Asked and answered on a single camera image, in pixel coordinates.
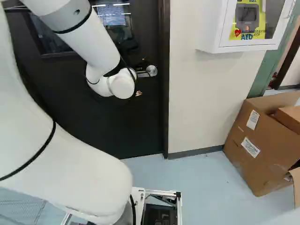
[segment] brown cardboard box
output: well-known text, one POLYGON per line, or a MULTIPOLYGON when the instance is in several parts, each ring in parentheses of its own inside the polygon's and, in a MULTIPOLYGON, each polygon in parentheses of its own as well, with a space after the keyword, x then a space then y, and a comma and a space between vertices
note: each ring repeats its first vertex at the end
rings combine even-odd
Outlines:
POLYGON ((298 198, 300 169, 289 170, 300 159, 300 137, 270 115, 299 97, 296 91, 246 99, 228 135, 224 152, 256 196, 291 185, 292 175, 298 198))
POLYGON ((274 117, 287 128, 300 135, 300 106, 276 110, 274 117))

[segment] white wall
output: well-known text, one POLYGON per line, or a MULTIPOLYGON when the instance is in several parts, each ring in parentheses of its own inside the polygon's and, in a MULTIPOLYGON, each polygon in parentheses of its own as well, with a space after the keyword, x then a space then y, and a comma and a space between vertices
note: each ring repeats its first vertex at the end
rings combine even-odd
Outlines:
POLYGON ((224 144, 265 54, 196 50, 202 4, 171 0, 169 153, 224 144))
POLYGON ((300 50, 298 49, 290 68, 280 86, 296 85, 300 83, 300 50))

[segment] white label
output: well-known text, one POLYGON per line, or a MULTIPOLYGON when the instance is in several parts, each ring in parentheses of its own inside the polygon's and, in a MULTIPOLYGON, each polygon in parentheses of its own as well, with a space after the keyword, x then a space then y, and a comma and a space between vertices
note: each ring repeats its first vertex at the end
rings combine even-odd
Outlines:
POLYGON ((258 118, 259 114, 255 110, 252 110, 246 126, 252 130, 255 130, 258 118))
POLYGON ((261 152, 255 145, 251 143, 251 141, 248 138, 244 138, 242 144, 244 149, 253 157, 256 158, 258 154, 261 152))

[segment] door frame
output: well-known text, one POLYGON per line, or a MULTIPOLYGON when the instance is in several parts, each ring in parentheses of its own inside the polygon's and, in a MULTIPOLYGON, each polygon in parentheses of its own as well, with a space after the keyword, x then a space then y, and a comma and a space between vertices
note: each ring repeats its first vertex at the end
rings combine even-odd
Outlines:
POLYGON ((169 150, 169 83, 170 83, 170 0, 158 0, 159 21, 159 68, 162 70, 160 91, 163 93, 161 101, 161 124, 163 137, 163 155, 168 158, 169 150))
POLYGON ((281 58, 287 53, 286 48, 290 43, 290 39, 294 38, 293 35, 296 35, 294 30, 295 27, 297 27, 297 21, 299 15, 300 15, 300 1, 296 1, 295 7, 292 11, 290 21, 288 22, 288 25, 285 29, 285 33, 282 37, 278 49, 266 52, 262 60, 262 64, 257 72, 256 78, 248 93, 247 98, 255 98, 264 95, 274 73, 278 72, 277 71, 278 67, 281 67, 280 63, 283 63, 281 61, 281 58))

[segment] white robotic arm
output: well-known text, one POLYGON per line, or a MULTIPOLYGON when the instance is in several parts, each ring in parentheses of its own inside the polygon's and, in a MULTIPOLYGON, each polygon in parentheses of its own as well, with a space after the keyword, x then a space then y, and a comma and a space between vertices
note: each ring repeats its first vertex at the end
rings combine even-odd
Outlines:
POLYGON ((88 0, 21 2, 87 61, 86 79, 96 93, 122 99, 133 95, 137 78, 133 69, 103 77, 117 67, 120 54, 88 0))
MULTIPOLYGON (((90 85, 97 93, 119 98, 133 94, 134 81, 127 69, 109 79, 102 77, 120 56, 87 0, 23 3, 52 29, 56 24, 56 31, 70 30, 58 35, 88 62, 86 76, 91 83, 99 80, 90 85), (76 18, 86 11, 84 20, 77 20, 80 26, 58 19, 76 18)), ((115 223, 132 191, 129 169, 71 136, 38 107, 20 79, 2 6, 0 29, 0 186, 43 198, 99 225, 115 223)))

